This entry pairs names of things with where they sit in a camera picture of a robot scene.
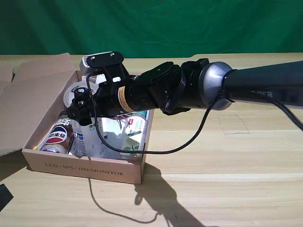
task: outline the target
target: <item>plastic bottle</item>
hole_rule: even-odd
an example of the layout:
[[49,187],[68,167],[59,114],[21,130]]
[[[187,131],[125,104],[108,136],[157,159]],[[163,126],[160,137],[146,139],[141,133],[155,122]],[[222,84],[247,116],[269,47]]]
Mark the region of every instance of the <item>plastic bottle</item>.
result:
[[[122,149],[128,151],[142,150],[144,146],[147,111],[135,112],[126,119],[123,130]],[[138,160],[141,154],[120,153],[120,159]]]

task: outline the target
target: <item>drink can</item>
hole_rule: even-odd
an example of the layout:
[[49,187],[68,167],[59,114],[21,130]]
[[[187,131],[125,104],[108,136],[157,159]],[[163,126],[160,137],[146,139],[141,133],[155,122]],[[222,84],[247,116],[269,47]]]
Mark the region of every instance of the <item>drink can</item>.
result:
[[73,138],[71,120],[68,118],[66,111],[62,111],[49,133],[42,151],[67,154]]

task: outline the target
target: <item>box flap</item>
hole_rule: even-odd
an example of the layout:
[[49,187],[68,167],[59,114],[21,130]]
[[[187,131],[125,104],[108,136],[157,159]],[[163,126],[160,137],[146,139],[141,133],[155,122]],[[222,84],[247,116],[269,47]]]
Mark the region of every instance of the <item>box flap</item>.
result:
[[22,63],[13,82],[39,78],[71,70],[75,70],[75,68],[69,53],[53,55],[51,57]]
[[[64,56],[64,60],[62,55],[58,59],[62,60],[63,64],[69,64],[69,61],[66,60],[67,55]],[[51,66],[54,63],[54,68],[58,67],[59,71],[63,70],[64,67],[59,67],[54,57],[50,59],[51,61],[44,60],[50,65],[41,64],[45,66],[45,69],[49,69],[49,72],[55,72]],[[47,132],[48,127],[52,124],[51,121],[54,122],[60,110],[63,109],[63,102],[56,100],[63,100],[66,88],[78,81],[75,71],[56,73],[35,79],[33,77],[37,76],[38,71],[34,72],[30,68],[23,67],[22,72],[22,75],[27,76],[27,80],[14,79],[14,82],[0,96],[0,156],[38,143],[41,139],[40,134]]]
[[10,83],[13,78],[13,66],[3,65],[0,66],[0,81]]
[[13,66],[0,66],[0,96],[2,91],[11,83],[13,78]]

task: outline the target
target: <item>black object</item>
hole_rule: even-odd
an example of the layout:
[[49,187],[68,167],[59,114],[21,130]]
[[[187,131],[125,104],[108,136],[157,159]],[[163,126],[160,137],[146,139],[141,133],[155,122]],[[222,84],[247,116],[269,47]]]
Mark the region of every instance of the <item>black object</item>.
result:
[[[206,118],[211,111],[224,110],[233,102],[255,102],[274,104],[289,119],[303,130],[303,123],[285,106],[303,106],[303,61],[263,66],[245,70],[233,70],[224,62],[209,63],[208,59],[187,61],[181,66],[173,62],[165,62],[140,76],[131,77],[125,73],[120,61],[111,61],[117,52],[100,53],[101,58],[90,55],[95,62],[87,61],[80,65],[86,79],[88,89],[77,95],[67,109],[71,119],[80,125],[87,125],[94,117],[97,134],[100,140],[110,149],[120,153],[170,154],[188,146],[201,132]],[[121,80],[113,82],[118,74],[111,71],[122,70]],[[93,95],[89,78],[104,73],[107,81],[99,84]],[[164,114],[174,115],[186,112],[191,108],[206,109],[201,124],[194,136],[182,146],[168,151],[124,151],[110,146],[101,136],[98,128],[98,117],[112,117],[124,113],[159,108]]]
[[0,211],[13,199],[13,195],[4,184],[0,184]]

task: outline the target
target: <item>label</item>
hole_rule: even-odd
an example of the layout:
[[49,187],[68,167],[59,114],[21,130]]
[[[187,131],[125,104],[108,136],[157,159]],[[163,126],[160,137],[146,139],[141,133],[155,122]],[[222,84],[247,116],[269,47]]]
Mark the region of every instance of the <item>label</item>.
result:
[[67,131],[62,126],[56,126],[49,135],[46,144],[62,143],[67,139]]
[[55,163],[44,163],[44,165],[47,167],[52,167],[52,168],[62,168],[62,169],[69,169],[69,170],[74,170],[74,171],[86,171],[86,172],[93,172],[93,173],[99,173],[99,174],[124,176],[123,172],[110,171],[110,170],[106,170],[106,169],[86,168],[86,167],[80,167],[80,166],[61,165],[61,164],[55,164]]
[[125,111],[127,111],[127,112],[129,112],[129,113],[135,112],[134,110],[132,110],[132,109],[129,107],[129,105],[128,105],[127,102],[126,102],[126,99],[125,99],[125,86],[119,87],[119,89],[118,89],[118,100],[119,100],[119,103],[120,103],[121,107],[122,107]]
[[[129,151],[138,151],[143,138],[145,128],[145,119],[140,116],[131,116],[128,118],[128,125],[125,128],[125,137],[123,138],[122,149]],[[134,153],[122,153],[124,157],[138,157]]]

